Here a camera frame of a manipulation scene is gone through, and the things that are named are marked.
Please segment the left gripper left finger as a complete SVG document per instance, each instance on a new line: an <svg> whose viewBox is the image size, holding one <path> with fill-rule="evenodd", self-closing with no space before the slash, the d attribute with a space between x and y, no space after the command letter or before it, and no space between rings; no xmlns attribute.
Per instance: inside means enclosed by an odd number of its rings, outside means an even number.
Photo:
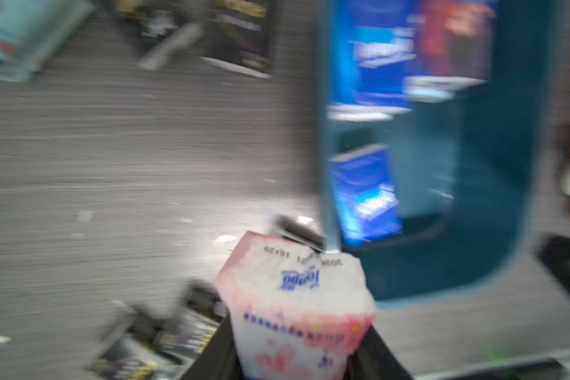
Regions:
<svg viewBox="0 0 570 380"><path fill-rule="evenodd" d="M234 344L231 317L226 316L204 351L181 380L243 380Z"/></svg>

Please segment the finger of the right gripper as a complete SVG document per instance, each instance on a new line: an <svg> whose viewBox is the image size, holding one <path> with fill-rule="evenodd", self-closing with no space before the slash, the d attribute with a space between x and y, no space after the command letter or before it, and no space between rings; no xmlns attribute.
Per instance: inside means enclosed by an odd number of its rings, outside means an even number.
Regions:
<svg viewBox="0 0 570 380"><path fill-rule="evenodd" d="M570 295L570 237L547 236L538 258Z"/></svg>

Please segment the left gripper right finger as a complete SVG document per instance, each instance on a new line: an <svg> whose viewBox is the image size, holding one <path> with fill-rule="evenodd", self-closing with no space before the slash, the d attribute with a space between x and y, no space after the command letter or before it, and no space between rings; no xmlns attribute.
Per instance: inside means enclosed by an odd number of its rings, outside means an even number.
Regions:
<svg viewBox="0 0 570 380"><path fill-rule="evenodd" d="M413 380L372 326L357 351L348 358L346 379Z"/></svg>

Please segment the pink blue Tempo tissue pack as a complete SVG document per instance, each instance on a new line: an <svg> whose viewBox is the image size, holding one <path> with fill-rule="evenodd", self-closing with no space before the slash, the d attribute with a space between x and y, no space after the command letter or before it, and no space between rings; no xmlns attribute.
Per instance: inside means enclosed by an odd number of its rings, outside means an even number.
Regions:
<svg viewBox="0 0 570 380"><path fill-rule="evenodd" d="M358 258L252 231L215 284L246 379L342 379L378 312Z"/></svg>

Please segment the teal plastic storage box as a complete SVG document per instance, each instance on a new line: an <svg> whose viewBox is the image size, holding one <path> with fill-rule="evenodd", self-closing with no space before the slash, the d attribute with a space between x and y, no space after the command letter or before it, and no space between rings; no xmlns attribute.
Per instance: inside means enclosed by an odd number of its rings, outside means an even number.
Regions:
<svg viewBox="0 0 570 380"><path fill-rule="evenodd" d="M318 3L318 165L328 253L359 258L380 308L447 297L497 275L526 224L565 3L500 1L489 82L392 120L329 118L333 5ZM347 245L329 160L388 147L403 233Z"/></svg>

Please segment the blue barcode tissue pack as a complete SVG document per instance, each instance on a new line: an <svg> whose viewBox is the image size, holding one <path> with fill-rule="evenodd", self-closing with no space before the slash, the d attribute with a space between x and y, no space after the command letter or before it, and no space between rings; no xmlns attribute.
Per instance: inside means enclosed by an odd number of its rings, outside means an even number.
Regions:
<svg viewBox="0 0 570 380"><path fill-rule="evenodd" d="M371 144L329 160L332 193L347 246L403 233L390 147Z"/></svg>

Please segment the anime print tissue pack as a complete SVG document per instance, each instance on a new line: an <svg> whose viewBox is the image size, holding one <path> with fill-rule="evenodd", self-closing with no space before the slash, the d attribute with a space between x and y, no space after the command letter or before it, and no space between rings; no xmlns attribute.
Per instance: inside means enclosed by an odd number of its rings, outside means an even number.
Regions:
<svg viewBox="0 0 570 380"><path fill-rule="evenodd" d="M420 1L415 13L416 58L405 78L413 101L439 103L489 81L496 1Z"/></svg>

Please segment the dark blue Tempo tissue pack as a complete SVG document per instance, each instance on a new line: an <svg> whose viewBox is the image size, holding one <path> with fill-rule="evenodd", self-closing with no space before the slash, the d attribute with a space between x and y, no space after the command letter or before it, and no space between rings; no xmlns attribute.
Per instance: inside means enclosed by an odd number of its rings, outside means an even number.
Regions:
<svg viewBox="0 0 570 380"><path fill-rule="evenodd" d="M405 78L416 59L416 1L334 1L331 95L334 120L389 120L410 112Z"/></svg>

